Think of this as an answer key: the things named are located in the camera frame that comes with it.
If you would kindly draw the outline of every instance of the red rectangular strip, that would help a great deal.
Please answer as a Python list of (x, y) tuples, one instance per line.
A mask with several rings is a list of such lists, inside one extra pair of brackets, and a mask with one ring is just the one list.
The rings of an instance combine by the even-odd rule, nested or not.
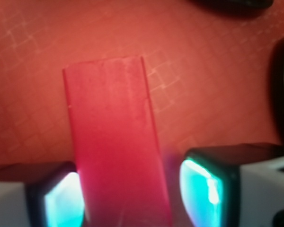
[(91, 226), (170, 226), (142, 58), (78, 63), (64, 82)]

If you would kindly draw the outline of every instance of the red surface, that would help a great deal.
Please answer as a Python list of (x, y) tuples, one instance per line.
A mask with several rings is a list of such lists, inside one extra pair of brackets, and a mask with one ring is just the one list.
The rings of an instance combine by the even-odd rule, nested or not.
[(142, 59), (64, 70), (91, 226), (170, 226), (171, 210)]
[(174, 225), (188, 226), (177, 171), (189, 147), (281, 144), (268, 88), (284, 0), (254, 15), (205, 2), (0, 0), (0, 164), (73, 160), (61, 69), (140, 55)]

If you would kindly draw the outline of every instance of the led light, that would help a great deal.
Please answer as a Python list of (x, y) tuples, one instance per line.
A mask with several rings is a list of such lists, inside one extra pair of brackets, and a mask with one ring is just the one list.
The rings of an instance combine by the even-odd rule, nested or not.
[(84, 200), (78, 173), (66, 175), (45, 199), (47, 226), (80, 227), (84, 218)]
[(223, 184), (220, 178), (187, 159), (180, 169), (180, 190), (184, 207), (196, 227), (222, 225)]

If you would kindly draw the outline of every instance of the grid pattern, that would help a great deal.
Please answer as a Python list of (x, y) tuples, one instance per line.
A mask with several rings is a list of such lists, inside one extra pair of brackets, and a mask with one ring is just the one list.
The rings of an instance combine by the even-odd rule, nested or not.
[(279, 144), (268, 77), (284, 0), (254, 15), (201, 2), (0, 0), (0, 164), (73, 160), (62, 69), (130, 55), (167, 169), (192, 146)]

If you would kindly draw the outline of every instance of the glowing cyan light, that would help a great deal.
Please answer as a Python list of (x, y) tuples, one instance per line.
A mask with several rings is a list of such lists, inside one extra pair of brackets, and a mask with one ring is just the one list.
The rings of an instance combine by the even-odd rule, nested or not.
[(80, 227), (84, 218), (84, 200), (78, 173), (66, 175), (46, 194), (48, 227)]
[(222, 225), (223, 184), (220, 178), (187, 159), (180, 169), (180, 190), (184, 207), (196, 227)]

